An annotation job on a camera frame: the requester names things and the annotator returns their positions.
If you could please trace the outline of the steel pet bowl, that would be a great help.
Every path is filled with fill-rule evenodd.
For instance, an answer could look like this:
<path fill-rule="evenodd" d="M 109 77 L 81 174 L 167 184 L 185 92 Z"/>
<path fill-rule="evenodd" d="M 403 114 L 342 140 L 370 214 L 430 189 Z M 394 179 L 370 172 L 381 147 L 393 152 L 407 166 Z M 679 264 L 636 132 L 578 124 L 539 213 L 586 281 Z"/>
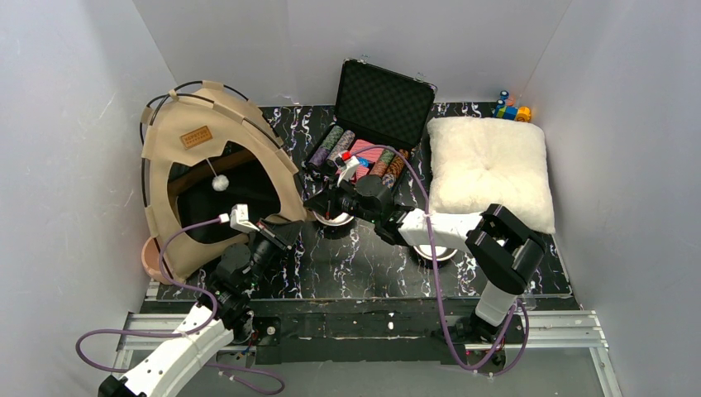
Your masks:
<path fill-rule="evenodd" d="M 434 253 L 436 254 L 437 262 L 448 261 L 457 253 L 456 249 L 446 248 L 443 246 L 436 246 L 434 253 L 432 252 L 430 245 L 419 245 L 415 246 L 413 249 L 426 261 L 431 261 Z"/>
<path fill-rule="evenodd" d="M 314 215 L 316 220 L 319 223 L 321 223 L 324 227 L 342 227 L 349 224 L 355 219 L 354 216 L 351 216 L 348 213 L 341 213 L 335 218 L 325 218 L 324 216 L 316 212 L 313 212 L 312 214 Z"/>

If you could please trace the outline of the pink double bowl holder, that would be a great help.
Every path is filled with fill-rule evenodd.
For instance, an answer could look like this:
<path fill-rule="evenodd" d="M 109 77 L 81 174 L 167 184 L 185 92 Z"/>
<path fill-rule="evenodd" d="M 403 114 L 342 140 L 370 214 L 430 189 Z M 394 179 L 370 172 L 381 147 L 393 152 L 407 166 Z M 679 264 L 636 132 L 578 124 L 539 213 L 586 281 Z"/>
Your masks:
<path fill-rule="evenodd" d="M 141 248 L 141 264 L 145 273 L 153 280 L 163 285 L 170 282 L 162 275 L 159 266 L 159 250 L 153 237 L 149 237 Z"/>

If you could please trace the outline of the tan fabric pet tent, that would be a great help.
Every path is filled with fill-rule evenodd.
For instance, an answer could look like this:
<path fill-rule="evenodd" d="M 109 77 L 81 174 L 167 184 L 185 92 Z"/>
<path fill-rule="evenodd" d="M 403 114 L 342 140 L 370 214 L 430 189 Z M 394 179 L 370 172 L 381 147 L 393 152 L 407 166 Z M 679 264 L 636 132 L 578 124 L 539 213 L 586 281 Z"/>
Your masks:
<path fill-rule="evenodd" d="M 140 119 L 142 199 L 164 257 L 185 281 L 247 233 L 212 219 L 237 204 L 250 222 L 309 221 L 298 167 L 262 110 L 239 90 L 191 81 L 151 99 Z"/>

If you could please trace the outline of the white fluffy cushion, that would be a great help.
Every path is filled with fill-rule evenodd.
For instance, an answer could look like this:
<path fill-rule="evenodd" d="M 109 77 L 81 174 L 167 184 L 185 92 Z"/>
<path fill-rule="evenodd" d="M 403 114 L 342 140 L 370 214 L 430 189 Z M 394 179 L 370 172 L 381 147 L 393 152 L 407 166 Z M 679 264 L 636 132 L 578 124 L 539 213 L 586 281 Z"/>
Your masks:
<path fill-rule="evenodd" d="M 439 213 L 508 208 L 536 232 L 556 230 L 544 131 L 499 118 L 436 117 L 427 124 L 432 181 L 429 207 Z"/>

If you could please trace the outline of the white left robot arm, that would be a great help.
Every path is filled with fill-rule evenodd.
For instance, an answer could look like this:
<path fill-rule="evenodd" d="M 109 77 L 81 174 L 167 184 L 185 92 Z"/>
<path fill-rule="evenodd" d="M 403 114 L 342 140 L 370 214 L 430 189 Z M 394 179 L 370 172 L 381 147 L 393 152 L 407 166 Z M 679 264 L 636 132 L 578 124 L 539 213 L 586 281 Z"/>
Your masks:
<path fill-rule="evenodd" d="M 185 319 L 141 363 L 98 387 L 100 396 L 176 396 L 232 342 L 254 345 L 250 296 L 264 272 L 291 251 L 303 222 L 261 220 L 247 243 L 229 246 Z"/>

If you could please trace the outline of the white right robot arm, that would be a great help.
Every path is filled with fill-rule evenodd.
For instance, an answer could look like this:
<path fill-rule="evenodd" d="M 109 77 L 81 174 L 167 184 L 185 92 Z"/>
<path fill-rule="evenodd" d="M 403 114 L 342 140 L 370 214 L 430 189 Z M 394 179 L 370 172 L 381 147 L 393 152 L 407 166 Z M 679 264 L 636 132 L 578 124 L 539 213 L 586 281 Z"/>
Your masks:
<path fill-rule="evenodd" d="M 305 200 L 307 209 L 325 218 L 343 213 L 374 225 L 374 232 L 395 246 L 437 246 L 465 251 L 487 277 L 474 311 L 482 323 L 497 327 L 523 294 L 545 258 L 541 237 L 508 208 L 491 204 L 482 213 L 430 214 L 393 201 L 376 175 L 336 185 Z"/>

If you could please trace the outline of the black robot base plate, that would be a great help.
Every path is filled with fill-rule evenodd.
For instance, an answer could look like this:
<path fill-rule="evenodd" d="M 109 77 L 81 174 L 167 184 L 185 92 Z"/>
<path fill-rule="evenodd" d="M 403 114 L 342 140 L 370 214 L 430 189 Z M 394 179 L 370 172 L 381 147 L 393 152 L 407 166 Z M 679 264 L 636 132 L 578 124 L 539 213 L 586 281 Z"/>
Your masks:
<path fill-rule="evenodd" d="M 261 365 L 453 359 L 434 299 L 255 299 Z"/>

